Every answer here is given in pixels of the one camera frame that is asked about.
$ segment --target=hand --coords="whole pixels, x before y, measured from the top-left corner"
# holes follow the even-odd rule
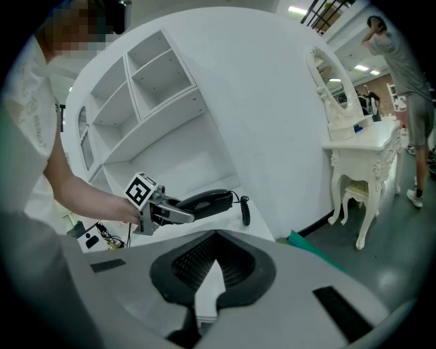
[[[376,18],[371,18],[371,31],[373,33],[379,33],[382,31],[382,28],[380,27],[380,21]]]
[[[128,222],[132,224],[139,224],[138,209],[128,201],[126,198],[115,196],[113,206],[113,220],[120,222]]]

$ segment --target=black and white sign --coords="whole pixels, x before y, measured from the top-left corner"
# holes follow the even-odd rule
[[[156,188],[157,183],[145,173],[141,172],[137,173],[130,181],[125,190],[125,194],[127,195],[127,199],[134,204],[139,211],[142,211],[147,200]]]

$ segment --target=white t-shirt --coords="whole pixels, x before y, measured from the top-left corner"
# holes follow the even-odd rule
[[[53,190],[43,171],[52,153],[57,114],[47,64],[31,37],[17,57],[1,96],[0,208],[29,217],[65,234]]]

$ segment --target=white stool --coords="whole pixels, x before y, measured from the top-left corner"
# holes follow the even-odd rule
[[[386,190],[385,183],[381,185],[381,194],[383,195]],[[368,206],[368,182],[366,181],[351,181],[349,185],[345,188],[345,194],[342,199],[343,207],[343,219],[341,224],[344,225],[348,220],[348,200],[353,198],[355,201],[359,202],[359,208],[364,204]],[[375,212],[375,216],[379,215],[379,210]]]

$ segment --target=person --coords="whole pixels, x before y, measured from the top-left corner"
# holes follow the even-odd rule
[[[324,84],[327,84],[328,80],[330,79],[330,75],[332,74],[332,67],[327,65],[324,68],[319,69],[318,72],[321,75],[322,80],[324,81]]]
[[[428,139],[433,129],[433,103],[426,80],[406,40],[400,33],[388,31],[384,20],[370,16],[369,32],[362,40],[373,55],[382,55],[389,66],[398,96],[406,97],[409,118],[409,143],[416,150],[415,190],[407,197],[418,208],[422,207],[422,192],[426,178],[426,160],[429,154]]]
[[[357,98],[359,99],[360,106],[362,107],[363,115],[369,115],[370,112],[368,111],[368,99],[360,94],[357,89],[354,89],[356,92]]]
[[[1,96],[2,145],[10,155],[1,159],[9,165],[2,167],[0,211],[24,211],[58,234],[66,231],[54,200],[81,216],[139,223],[138,210],[126,198],[100,191],[70,170],[47,77],[55,57],[113,32],[104,3],[69,0],[56,7],[15,60]]]
[[[366,85],[363,85],[363,96],[365,96],[369,101],[371,113],[373,114],[373,120],[381,121],[382,118],[380,117],[379,113],[380,97],[374,92],[369,91],[369,88]]]

